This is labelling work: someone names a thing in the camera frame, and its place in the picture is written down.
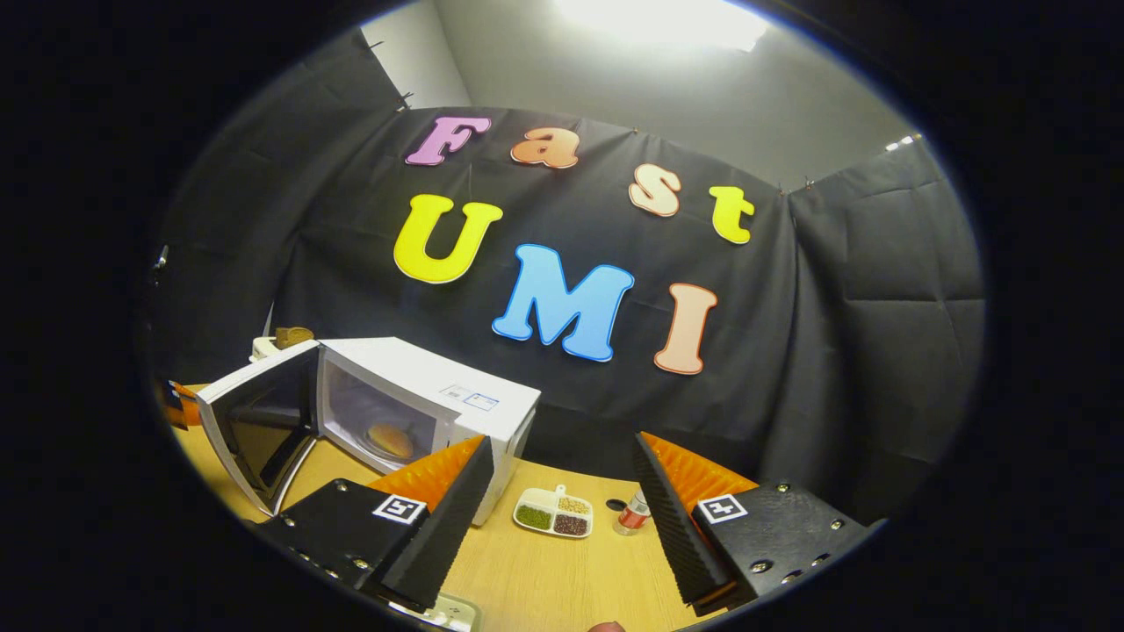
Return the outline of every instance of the ceiling light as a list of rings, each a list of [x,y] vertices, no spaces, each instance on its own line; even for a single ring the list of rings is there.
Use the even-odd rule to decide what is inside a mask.
[[[768,24],[724,0],[556,0],[562,13],[615,37],[751,51]]]

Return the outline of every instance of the orange foam pad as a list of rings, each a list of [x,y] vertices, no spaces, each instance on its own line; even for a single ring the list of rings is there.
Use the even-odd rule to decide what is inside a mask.
[[[448,487],[460,476],[484,435],[478,434],[455,445],[423,457],[405,468],[368,485],[371,489],[422,500],[433,513]]]
[[[744,476],[732,472],[690,450],[646,432],[640,434],[659,459],[687,515],[691,515],[699,500],[723,494],[741,494],[758,487],[758,484]]]

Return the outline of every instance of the small jar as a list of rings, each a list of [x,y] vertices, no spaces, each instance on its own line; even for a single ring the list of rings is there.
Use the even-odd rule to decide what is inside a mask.
[[[644,490],[637,489],[631,503],[620,509],[620,515],[613,523],[613,531],[620,535],[633,535],[647,522],[652,512],[647,508],[647,500],[644,499]]]

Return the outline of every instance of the finger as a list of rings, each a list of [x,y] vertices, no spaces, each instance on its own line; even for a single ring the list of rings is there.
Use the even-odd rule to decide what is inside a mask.
[[[589,632],[625,632],[625,629],[616,621],[610,621],[608,623],[598,623],[590,628]]]

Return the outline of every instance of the blue letter m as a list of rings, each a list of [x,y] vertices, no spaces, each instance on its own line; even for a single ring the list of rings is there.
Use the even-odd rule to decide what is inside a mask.
[[[613,358],[609,336],[620,299],[633,287],[633,276],[615,265],[598,265],[573,291],[566,290],[562,260],[553,250],[523,244],[515,249],[522,262],[507,313],[492,320],[492,331],[515,340],[528,340],[531,307],[538,318],[538,337],[551,344],[565,327],[578,319],[573,333],[562,341],[562,349],[579,358],[608,362]]]

